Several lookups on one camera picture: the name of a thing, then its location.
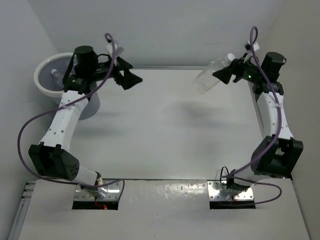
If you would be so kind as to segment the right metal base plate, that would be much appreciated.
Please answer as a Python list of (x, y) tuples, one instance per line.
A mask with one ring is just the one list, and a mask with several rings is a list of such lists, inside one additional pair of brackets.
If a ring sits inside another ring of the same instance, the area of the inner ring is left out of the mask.
[(208, 197), (210, 202), (250, 202), (254, 201), (254, 194), (251, 187), (246, 191), (236, 192), (227, 189), (226, 180), (208, 180)]

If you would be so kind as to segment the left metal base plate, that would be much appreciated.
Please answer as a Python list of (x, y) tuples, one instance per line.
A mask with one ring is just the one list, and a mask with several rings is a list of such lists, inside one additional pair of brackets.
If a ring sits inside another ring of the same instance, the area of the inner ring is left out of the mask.
[(107, 184), (107, 186), (98, 188), (77, 186), (74, 193), (74, 200), (78, 202), (93, 202), (95, 199), (99, 202), (118, 201), (123, 190), (123, 181), (120, 180), (110, 184), (111, 182), (113, 181), (103, 179), (101, 184)]

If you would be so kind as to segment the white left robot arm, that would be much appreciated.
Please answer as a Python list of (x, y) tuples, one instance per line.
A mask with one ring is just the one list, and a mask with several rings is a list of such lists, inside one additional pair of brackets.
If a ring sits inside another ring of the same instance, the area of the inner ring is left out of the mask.
[(87, 119), (98, 110), (97, 91), (107, 79), (114, 79), (124, 90), (143, 80), (130, 72), (132, 65), (120, 57), (123, 48), (109, 43), (108, 60), (99, 62), (99, 55), (91, 46), (76, 47), (68, 67), (58, 81), (63, 89), (55, 116), (39, 144), (32, 144), (28, 154), (40, 177), (47, 181), (98, 187), (99, 173), (82, 167), (79, 160), (69, 153), (72, 136), (80, 118)]

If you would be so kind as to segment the metal base plate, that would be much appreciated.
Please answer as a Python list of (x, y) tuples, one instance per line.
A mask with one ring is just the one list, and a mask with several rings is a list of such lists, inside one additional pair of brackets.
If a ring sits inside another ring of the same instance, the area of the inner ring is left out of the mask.
[(254, 201), (254, 194), (251, 187), (246, 191), (236, 192), (227, 189), (226, 180), (208, 180), (208, 197), (210, 202), (250, 202)]
[(103, 179), (101, 184), (107, 184), (107, 186), (98, 188), (77, 186), (74, 193), (74, 200), (78, 202), (93, 202), (95, 199), (99, 202), (118, 201), (123, 190), (123, 181), (120, 180), (110, 184), (111, 182), (113, 181)]

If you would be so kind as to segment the grey white-rimmed bin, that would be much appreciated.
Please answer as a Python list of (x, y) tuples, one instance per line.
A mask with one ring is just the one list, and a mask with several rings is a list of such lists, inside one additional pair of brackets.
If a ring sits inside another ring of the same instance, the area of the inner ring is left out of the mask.
[[(58, 106), (61, 102), (63, 88), (59, 87), (52, 78), (51, 70), (56, 69), (64, 75), (66, 72), (70, 60), (72, 58), (72, 52), (58, 53), (43, 60), (35, 69), (33, 74), (33, 80), (36, 87), (45, 96), (50, 97), (56, 102)], [(79, 119), (85, 120), (93, 117), (100, 108), (100, 99), (98, 92), (94, 93), (82, 111)]]

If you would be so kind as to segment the clear bottle without label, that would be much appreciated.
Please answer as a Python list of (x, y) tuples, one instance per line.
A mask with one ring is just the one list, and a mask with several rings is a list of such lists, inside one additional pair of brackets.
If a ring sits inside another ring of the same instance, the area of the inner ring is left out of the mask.
[(52, 69), (50, 71), (51, 76), (52, 76), (52, 80), (60, 87), (60, 88), (64, 88), (64, 84), (63, 84), (63, 77), (64, 75), (62, 73), (60, 73), (57, 69)]

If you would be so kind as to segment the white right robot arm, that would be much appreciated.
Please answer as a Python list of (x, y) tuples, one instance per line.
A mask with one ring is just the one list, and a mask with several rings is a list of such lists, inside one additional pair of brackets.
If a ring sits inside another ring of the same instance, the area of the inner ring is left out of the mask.
[(286, 61), (280, 53), (267, 52), (262, 65), (256, 66), (247, 53), (241, 58), (229, 53), (212, 73), (224, 84), (228, 84), (232, 76), (234, 83), (241, 79), (250, 82), (262, 121), (263, 140), (252, 153), (250, 165), (232, 170), (226, 178), (230, 191), (246, 191), (253, 183), (268, 178), (289, 177), (302, 154), (304, 145), (295, 139), (288, 126), (284, 89), (278, 82)]

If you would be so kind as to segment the clear bottle blue cap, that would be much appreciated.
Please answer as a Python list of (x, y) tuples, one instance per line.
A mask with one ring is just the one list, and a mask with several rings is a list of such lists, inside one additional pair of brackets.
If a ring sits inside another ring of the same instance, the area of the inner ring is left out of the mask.
[(206, 66), (192, 81), (192, 85), (196, 88), (197, 92), (204, 94), (217, 85), (220, 80), (213, 76), (213, 74), (228, 67), (235, 59), (236, 56), (234, 54), (228, 53), (226, 56), (213, 60)]

